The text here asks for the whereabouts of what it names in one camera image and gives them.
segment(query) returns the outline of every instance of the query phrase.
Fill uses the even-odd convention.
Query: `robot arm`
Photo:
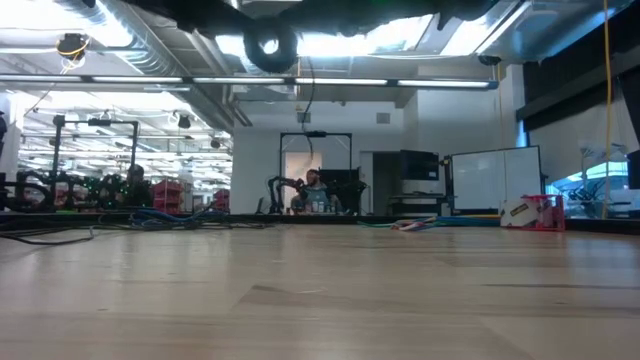
[[[267,182],[269,186],[269,196],[271,199],[271,207],[269,208],[269,214],[282,214],[282,209],[284,208],[284,204],[282,203],[282,187],[289,186],[298,192],[302,198],[306,197],[306,193],[304,192],[304,188],[306,185],[302,179],[293,180],[288,179],[282,176],[275,176]]]

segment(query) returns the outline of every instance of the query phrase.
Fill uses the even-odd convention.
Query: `person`
[[[140,165],[133,165],[127,171],[127,185],[129,194],[124,199],[125,206],[144,206],[153,205],[151,190],[149,184],[144,181],[144,168]]]
[[[327,195],[327,186],[320,180],[320,172],[309,169],[306,174],[307,186],[303,193],[291,199],[291,210],[294,214],[305,214],[312,212],[328,212],[327,206],[331,206],[332,212],[341,211],[340,200],[337,196]],[[324,204],[324,209],[313,209],[313,203]]]

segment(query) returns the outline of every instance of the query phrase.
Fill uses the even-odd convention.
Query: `whiteboard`
[[[538,147],[451,156],[454,209],[500,208],[505,200],[541,192]]]

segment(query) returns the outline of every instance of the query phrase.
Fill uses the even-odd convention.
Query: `wooden table surface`
[[[635,360],[639,240],[302,225],[0,240],[0,359]]]

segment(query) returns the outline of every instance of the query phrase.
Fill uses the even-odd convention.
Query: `yellow cable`
[[[502,149],[504,146],[504,117],[502,114],[502,64],[498,64],[498,104],[500,106],[500,145],[502,145]]]
[[[56,50],[58,50],[58,46],[60,45],[60,40],[58,40],[58,42],[56,43]],[[84,42],[84,45],[82,45],[80,48],[70,51],[70,52],[62,52],[60,50],[58,50],[58,54],[60,55],[64,55],[64,56],[70,56],[70,55],[76,55],[78,53],[80,53],[82,50],[86,49],[87,46],[89,46],[89,40]]]
[[[607,135],[606,135],[606,177],[604,187],[604,202],[602,203],[602,218],[607,218],[609,205],[609,192],[611,191],[611,180],[609,179],[609,158],[611,157],[611,103],[613,102],[613,86],[611,80],[611,49],[609,48],[609,1],[604,0],[604,55],[605,67],[607,69]]]

